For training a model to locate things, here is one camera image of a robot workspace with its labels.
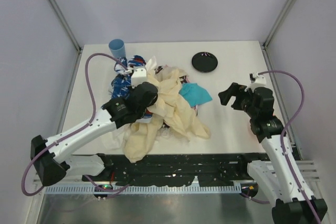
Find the blue white red patterned cloth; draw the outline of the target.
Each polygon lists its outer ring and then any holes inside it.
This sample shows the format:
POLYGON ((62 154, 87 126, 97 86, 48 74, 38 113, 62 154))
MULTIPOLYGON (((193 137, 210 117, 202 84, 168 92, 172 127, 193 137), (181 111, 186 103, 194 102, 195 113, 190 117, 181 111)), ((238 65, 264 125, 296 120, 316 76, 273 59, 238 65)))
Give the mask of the blue white red patterned cloth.
MULTIPOLYGON (((127 59, 126 57, 120 58, 121 63, 133 69, 134 67, 145 67, 146 61, 143 57, 135 55, 132 58, 127 59)), ((117 73, 116 77, 112 80, 110 86, 110 95, 112 99, 124 97, 127 99, 132 93, 133 89, 131 87, 131 74, 125 72, 125 69, 116 63, 114 65, 114 71, 117 73)), ((152 112, 148 109, 144 110, 141 117, 135 122, 138 123, 150 123, 152 118, 152 112)))

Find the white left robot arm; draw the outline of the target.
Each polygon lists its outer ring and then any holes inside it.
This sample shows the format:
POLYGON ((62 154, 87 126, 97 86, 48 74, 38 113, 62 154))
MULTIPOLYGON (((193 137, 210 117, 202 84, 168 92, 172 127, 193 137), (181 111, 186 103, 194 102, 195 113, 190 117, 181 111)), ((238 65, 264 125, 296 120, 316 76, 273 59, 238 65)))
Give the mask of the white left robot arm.
POLYGON ((144 82, 135 87, 127 98, 109 100, 93 118, 46 139, 41 135, 34 137, 30 158, 42 185, 52 186, 68 175, 99 175, 104 170, 104 162, 99 155, 73 156, 73 153, 106 133, 138 122, 157 98, 157 87, 144 82))

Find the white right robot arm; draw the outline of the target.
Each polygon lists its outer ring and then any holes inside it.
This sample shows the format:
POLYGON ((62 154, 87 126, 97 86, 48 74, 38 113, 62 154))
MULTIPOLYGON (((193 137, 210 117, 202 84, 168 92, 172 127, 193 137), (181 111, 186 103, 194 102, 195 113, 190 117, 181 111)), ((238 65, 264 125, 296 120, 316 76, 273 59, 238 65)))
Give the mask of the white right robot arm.
POLYGON ((273 91, 233 82, 218 96, 221 105, 235 98, 231 107, 250 117, 251 131, 270 159, 272 172, 261 160, 248 161, 246 170, 272 206, 274 223, 321 223, 327 204, 324 199, 316 198, 300 172, 284 136, 284 126, 274 115, 273 91))

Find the teal cloth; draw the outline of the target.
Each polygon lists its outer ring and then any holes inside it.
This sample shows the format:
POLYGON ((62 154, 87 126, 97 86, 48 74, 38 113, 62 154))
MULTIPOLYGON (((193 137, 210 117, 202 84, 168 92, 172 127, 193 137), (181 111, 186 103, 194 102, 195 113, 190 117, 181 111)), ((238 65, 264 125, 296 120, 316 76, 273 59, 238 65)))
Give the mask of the teal cloth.
POLYGON ((211 95, 197 83, 183 83, 179 94, 189 103, 190 107, 211 102, 211 95))

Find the cream cloth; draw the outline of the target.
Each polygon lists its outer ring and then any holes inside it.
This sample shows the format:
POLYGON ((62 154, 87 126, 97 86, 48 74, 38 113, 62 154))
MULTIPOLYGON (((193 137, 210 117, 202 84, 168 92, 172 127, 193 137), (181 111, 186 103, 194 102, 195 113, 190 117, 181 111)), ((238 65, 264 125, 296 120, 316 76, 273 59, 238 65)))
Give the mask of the cream cloth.
POLYGON ((149 83, 158 88, 158 99, 148 108, 152 113, 150 123, 133 123, 123 137, 123 153, 135 163, 142 160, 153 148, 159 129, 166 124, 178 138, 189 138, 190 134, 209 139, 211 132, 196 116, 196 111, 179 94, 182 88, 178 68, 168 68, 158 74, 150 70, 149 83))

